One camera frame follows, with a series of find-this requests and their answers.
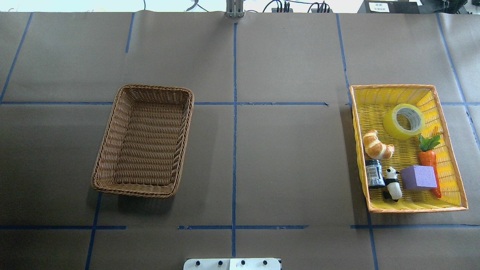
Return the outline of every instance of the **basket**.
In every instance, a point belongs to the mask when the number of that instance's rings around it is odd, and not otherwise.
[[[462,179],[450,142],[447,125],[437,92],[434,86],[426,85],[370,85],[350,86],[353,110],[353,127],[357,142],[357,163],[363,193],[370,212],[381,213],[425,213],[467,210],[468,203]],[[382,160],[382,167],[394,167],[398,171],[411,165],[420,165],[418,137],[400,141],[392,138],[383,128],[383,116],[400,103],[408,103],[419,108],[426,119],[422,131],[424,137],[442,134],[440,145],[435,148],[437,171],[442,197],[437,198],[431,191],[404,190],[401,175],[398,177],[403,196],[398,202],[385,199],[381,189],[368,189],[362,137],[371,129],[378,131],[378,138],[395,146],[395,153],[389,160]],[[402,126],[408,120],[399,119]]]
[[[92,174],[100,192],[169,198],[179,187],[193,93],[168,86],[119,89]]]

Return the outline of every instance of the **bottle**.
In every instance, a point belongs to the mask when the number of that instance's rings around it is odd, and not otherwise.
[[[382,188],[385,186],[380,160],[365,161],[365,169],[367,171],[368,188]]]

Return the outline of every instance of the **gray table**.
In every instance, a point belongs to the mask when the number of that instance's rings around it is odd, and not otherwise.
[[[480,268],[476,15],[0,13],[0,268]],[[195,93],[178,193],[90,175],[127,83]],[[372,214],[348,85],[431,84],[470,210]]]

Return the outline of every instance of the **croissant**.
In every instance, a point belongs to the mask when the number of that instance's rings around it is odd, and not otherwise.
[[[365,152],[374,160],[387,160],[392,157],[395,146],[386,145],[378,139],[378,131],[372,129],[363,136]]]

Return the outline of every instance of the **black box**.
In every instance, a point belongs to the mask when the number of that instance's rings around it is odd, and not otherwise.
[[[419,14],[417,2],[390,2],[364,0],[357,13]]]

